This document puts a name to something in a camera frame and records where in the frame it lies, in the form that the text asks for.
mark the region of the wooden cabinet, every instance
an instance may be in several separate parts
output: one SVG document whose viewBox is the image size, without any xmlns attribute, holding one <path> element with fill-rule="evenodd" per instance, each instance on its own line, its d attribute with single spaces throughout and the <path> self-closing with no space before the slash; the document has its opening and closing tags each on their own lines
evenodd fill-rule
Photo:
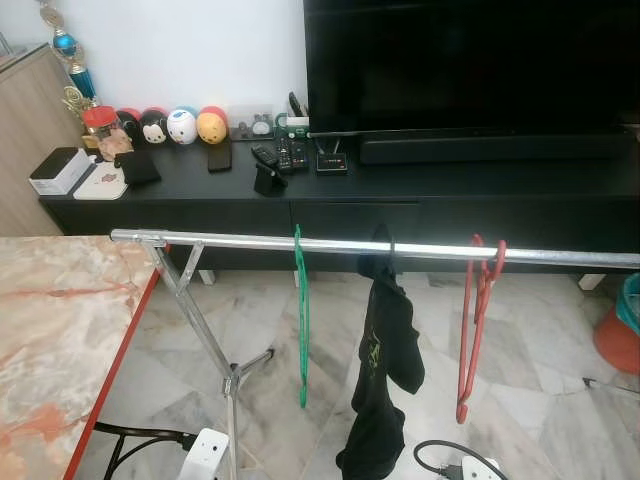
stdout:
<svg viewBox="0 0 640 480">
<path fill-rule="evenodd" d="M 70 84 L 47 44 L 0 67 L 0 236 L 60 234 L 28 178 L 54 148 L 82 145 L 60 101 Z"/>
</svg>

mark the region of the glass jar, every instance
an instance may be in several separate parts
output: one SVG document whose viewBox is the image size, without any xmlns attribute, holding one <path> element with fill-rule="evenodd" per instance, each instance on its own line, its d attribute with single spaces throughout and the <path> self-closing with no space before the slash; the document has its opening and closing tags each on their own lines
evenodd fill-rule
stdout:
<svg viewBox="0 0 640 480">
<path fill-rule="evenodd" d="M 82 118 L 105 160 L 113 162 L 118 153 L 133 151 L 131 139 L 122 128 L 113 107 L 90 108 L 82 114 Z"/>
</svg>

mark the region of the black tv cabinet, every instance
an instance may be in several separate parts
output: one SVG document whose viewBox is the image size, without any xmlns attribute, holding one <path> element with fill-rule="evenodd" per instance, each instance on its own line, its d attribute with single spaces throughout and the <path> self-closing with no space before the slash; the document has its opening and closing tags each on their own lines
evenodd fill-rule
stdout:
<svg viewBox="0 0 640 480">
<path fill-rule="evenodd" d="M 398 242 L 466 245 L 479 232 L 489 245 L 504 238 L 519 248 L 640 250 L 635 150 L 606 161 L 390 166 L 361 165 L 354 148 L 348 151 L 348 175 L 317 176 L 309 143 L 310 170 L 289 177 L 288 188 L 276 197 L 253 191 L 250 143 L 234 143 L 233 168 L 216 174 L 207 171 L 207 147 L 196 143 L 150 148 L 162 181 L 130 188 L 118 200 L 78 201 L 69 194 L 40 201 L 66 235 L 150 228 L 290 236 L 300 224 L 306 237 L 364 240 L 385 222 Z M 187 252 L 175 248 L 173 256 L 184 264 Z M 307 263 L 311 270 L 355 270 L 353 257 L 308 255 Z M 287 252 L 212 249 L 199 268 L 293 270 L 295 262 Z M 405 259 L 399 269 L 462 270 L 464 264 Z"/>
</svg>

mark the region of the marble tabletop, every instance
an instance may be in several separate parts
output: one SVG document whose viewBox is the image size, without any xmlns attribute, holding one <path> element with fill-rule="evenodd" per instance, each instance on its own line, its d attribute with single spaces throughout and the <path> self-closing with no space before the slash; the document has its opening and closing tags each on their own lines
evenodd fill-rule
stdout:
<svg viewBox="0 0 640 480">
<path fill-rule="evenodd" d="M 107 237 L 0 238 L 0 478 L 72 478 L 152 274 Z"/>
</svg>

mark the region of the television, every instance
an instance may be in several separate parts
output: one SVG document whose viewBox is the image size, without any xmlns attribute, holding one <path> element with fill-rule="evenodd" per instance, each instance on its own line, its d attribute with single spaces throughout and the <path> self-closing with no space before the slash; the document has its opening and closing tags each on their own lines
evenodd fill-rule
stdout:
<svg viewBox="0 0 640 480">
<path fill-rule="evenodd" d="M 640 0 L 304 0 L 312 135 L 605 132 L 640 109 Z"/>
</svg>

